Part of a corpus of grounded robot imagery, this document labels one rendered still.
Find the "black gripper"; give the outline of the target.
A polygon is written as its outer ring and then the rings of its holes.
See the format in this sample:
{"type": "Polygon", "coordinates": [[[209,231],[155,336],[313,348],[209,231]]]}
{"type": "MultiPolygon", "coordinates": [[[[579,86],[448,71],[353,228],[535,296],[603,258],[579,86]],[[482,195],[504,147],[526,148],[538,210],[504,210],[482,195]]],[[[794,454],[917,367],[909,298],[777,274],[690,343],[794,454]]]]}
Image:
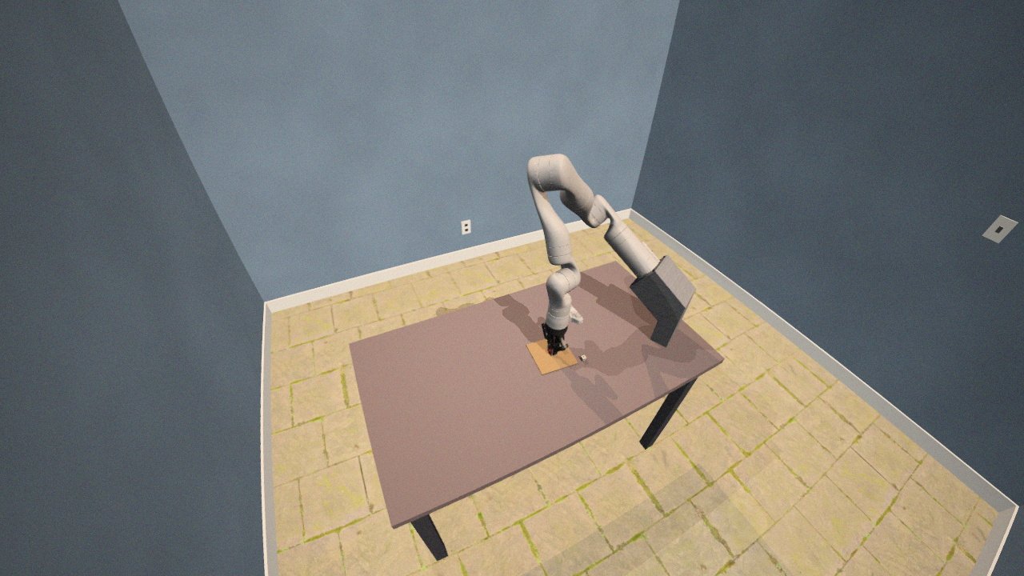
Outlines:
{"type": "Polygon", "coordinates": [[[555,356],[560,349],[567,349],[568,344],[564,342],[564,339],[566,339],[564,334],[566,334],[567,327],[568,326],[562,330],[554,330],[549,327],[547,323],[542,324],[542,332],[544,333],[545,339],[547,339],[547,349],[551,349],[551,356],[555,356]],[[558,344],[558,346],[556,346],[556,344],[558,344]]]}

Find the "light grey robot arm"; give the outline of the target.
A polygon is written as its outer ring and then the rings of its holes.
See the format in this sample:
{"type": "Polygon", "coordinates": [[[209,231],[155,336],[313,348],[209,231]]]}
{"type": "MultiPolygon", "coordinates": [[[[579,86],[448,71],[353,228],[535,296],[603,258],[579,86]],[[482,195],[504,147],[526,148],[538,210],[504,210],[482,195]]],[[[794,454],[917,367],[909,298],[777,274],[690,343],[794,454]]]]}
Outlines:
{"type": "Polygon", "coordinates": [[[551,265],[561,266],[548,277],[546,283],[549,298],[546,323],[552,329],[565,329],[568,318],[577,324],[581,324],[584,318],[571,305],[573,300],[568,294],[581,281],[571,249],[570,234],[552,208],[547,192],[560,190],[563,205],[577,213],[587,227],[600,227],[609,218],[610,227],[604,234],[604,239],[637,278],[643,278],[662,261],[644,242],[641,243],[636,234],[630,232],[630,228],[625,225],[624,220],[618,218],[617,213],[600,194],[594,196],[591,187],[586,186],[579,177],[573,163],[565,154],[534,157],[528,161],[526,173],[534,195],[535,210],[544,233],[549,262],[551,265]]]}

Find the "tan square mat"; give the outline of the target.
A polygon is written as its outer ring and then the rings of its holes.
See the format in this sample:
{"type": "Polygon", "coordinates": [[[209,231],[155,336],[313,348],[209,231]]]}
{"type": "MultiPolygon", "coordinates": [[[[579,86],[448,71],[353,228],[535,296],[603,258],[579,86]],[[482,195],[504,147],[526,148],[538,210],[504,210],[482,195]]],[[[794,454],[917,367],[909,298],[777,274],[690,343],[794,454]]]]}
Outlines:
{"type": "Polygon", "coordinates": [[[551,356],[548,353],[547,346],[548,343],[545,339],[540,342],[526,344],[527,349],[534,356],[535,365],[538,366],[541,375],[578,364],[573,356],[573,351],[568,349],[568,347],[567,349],[559,351],[555,356],[551,356]]]}

